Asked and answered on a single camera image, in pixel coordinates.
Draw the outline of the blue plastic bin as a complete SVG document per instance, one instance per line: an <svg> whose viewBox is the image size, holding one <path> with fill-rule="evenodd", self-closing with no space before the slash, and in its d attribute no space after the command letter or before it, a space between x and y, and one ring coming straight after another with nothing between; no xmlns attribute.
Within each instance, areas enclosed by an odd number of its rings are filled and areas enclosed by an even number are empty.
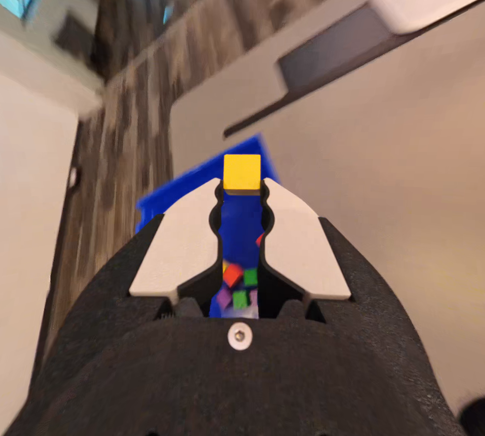
<svg viewBox="0 0 485 436"><path fill-rule="evenodd" d="M156 215L164 214L175 201L191 190L214 177L221 179L226 154L260 155L261 178L271 178L279 183L262 136L251 136L142 196L136 203L141 219L135 232L138 233ZM224 195L222 225L219 229L224 261L239 264L245 269L257 267L259 247L256 240L263 233L261 216L262 206L258 196Z"/></svg>

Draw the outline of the dark low cabinet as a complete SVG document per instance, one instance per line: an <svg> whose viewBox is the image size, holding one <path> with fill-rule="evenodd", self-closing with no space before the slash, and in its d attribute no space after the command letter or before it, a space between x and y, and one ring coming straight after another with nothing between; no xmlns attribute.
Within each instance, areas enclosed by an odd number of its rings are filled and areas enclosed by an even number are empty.
<svg viewBox="0 0 485 436"><path fill-rule="evenodd" d="M65 15L61 27L52 36L52 42L88 69L93 69L94 34L76 15L70 12Z"/></svg>

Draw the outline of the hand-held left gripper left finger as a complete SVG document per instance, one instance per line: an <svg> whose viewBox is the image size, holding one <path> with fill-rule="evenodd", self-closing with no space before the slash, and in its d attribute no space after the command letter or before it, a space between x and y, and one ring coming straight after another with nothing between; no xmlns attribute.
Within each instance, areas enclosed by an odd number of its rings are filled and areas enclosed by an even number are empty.
<svg viewBox="0 0 485 436"><path fill-rule="evenodd" d="M222 181L213 178L162 215L129 288L132 297L166 297L173 306L193 298L210 304L222 285Z"/></svg>

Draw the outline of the black desk panel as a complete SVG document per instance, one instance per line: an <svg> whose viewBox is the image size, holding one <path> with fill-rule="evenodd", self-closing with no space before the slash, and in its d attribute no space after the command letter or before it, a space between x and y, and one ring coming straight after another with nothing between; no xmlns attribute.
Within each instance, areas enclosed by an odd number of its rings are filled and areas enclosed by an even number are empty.
<svg viewBox="0 0 485 436"><path fill-rule="evenodd" d="M392 39L392 33L364 5L278 59L289 93L316 82L333 80L358 59Z"/></svg>

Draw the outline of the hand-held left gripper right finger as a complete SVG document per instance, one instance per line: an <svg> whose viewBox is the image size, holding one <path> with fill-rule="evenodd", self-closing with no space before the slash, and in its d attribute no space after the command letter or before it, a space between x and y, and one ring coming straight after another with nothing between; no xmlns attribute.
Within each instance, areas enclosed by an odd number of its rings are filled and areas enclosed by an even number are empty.
<svg viewBox="0 0 485 436"><path fill-rule="evenodd" d="M261 185L268 226L260 244L261 267L307 306L313 300L349 300L351 291L318 214L271 178Z"/></svg>

